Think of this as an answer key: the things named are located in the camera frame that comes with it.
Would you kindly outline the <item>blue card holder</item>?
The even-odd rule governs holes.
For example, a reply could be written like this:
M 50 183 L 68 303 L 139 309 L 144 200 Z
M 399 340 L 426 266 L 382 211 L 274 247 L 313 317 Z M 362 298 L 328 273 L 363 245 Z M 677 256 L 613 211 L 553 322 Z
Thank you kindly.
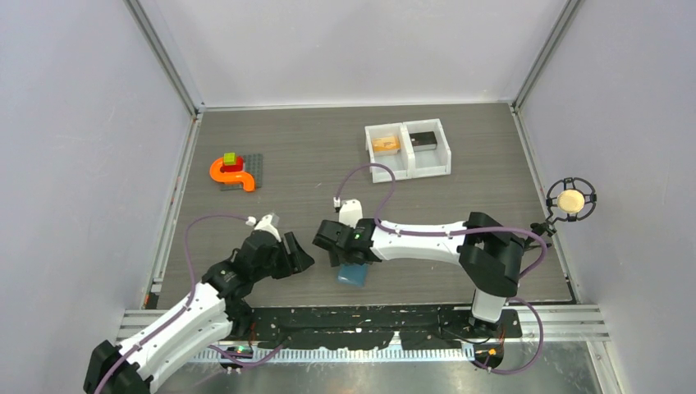
M 337 281 L 341 284 L 362 288 L 365 285 L 368 271 L 367 264 L 342 264 L 337 273 Z

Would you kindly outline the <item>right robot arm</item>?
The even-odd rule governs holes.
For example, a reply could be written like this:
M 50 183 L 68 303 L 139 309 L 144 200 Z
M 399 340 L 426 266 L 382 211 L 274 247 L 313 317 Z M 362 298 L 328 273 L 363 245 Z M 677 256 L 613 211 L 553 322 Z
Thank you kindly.
M 324 220 L 314 245 L 332 266 L 421 259 L 461 267 L 475 286 L 469 328 L 480 337 L 501 326 L 505 303 L 516 296 L 525 243 L 486 213 L 440 225 L 406 225 L 375 218 L 355 224 Z

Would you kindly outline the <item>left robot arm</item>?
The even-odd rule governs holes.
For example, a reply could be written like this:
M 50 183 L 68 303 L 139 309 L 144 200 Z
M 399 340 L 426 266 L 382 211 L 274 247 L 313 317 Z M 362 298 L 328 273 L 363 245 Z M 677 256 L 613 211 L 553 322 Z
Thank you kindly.
M 87 393 L 155 393 L 191 357 L 227 337 L 245 338 L 252 308 L 245 297 L 255 283 L 302 273 L 314 259 L 293 233 L 254 230 L 232 255 L 212 265 L 194 290 L 154 323 L 114 345 L 92 351 Z

